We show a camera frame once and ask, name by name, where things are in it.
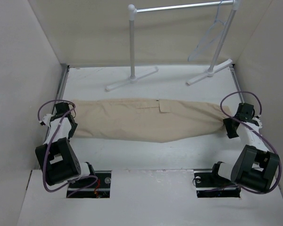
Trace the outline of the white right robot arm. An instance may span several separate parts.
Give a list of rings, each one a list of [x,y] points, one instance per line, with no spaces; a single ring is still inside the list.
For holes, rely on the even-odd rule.
[[[223,119],[223,123],[228,138],[238,137],[244,148],[234,165],[222,161],[214,164],[209,175],[211,184],[221,186],[229,180],[252,193],[268,193],[280,158],[269,151],[260,137],[262,123],[254,115],[254,106],[240,103],[235,116]]]

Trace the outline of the beige trousers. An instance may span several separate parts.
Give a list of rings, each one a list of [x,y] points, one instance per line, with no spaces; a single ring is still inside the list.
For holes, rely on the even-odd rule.
[[[75,137],[166,143],[224,128],[230,109],[217,104],[169,99],[74,100]]]

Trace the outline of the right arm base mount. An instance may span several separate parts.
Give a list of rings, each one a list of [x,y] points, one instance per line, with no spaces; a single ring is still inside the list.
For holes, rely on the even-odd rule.
[[[198,198],[240,198],[241,189],[229,179],[218,175],[219,164],[211,169],[194,171],[193,185]]]

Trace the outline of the light blue wire hanger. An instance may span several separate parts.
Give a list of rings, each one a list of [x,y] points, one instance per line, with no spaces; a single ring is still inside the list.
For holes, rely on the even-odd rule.
[[[216,40],[218,40],[227,24],[227,20],[223,20],[220,16],[221,6],[224,0],[221,0],[218,4],[216,15],[212,25],[205,32],[204,36],[199,41],[196,48],[188,56],[188,62],[196,60],[201,54],[203,54],[208,48],[210,48]]]

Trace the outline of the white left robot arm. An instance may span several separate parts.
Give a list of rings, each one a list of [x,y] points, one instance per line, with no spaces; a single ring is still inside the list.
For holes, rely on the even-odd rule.
[[[70,145],[78,124],[72,115],[75,104],[61,101],[54,105],[55,111],[43,117],[38,116],[42,126],[49,128],[44,143],[35,149],[46,185],[53,186],[62,182],[80,182],[87,188],[96,184],[96,175],[92,165],[79,162]]]

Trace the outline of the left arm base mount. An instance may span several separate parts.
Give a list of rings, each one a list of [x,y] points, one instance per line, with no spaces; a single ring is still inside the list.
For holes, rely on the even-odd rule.
[[[110,198],[111,170],[95,171],[95,178],[80,179],[67,188],[66,198]]]

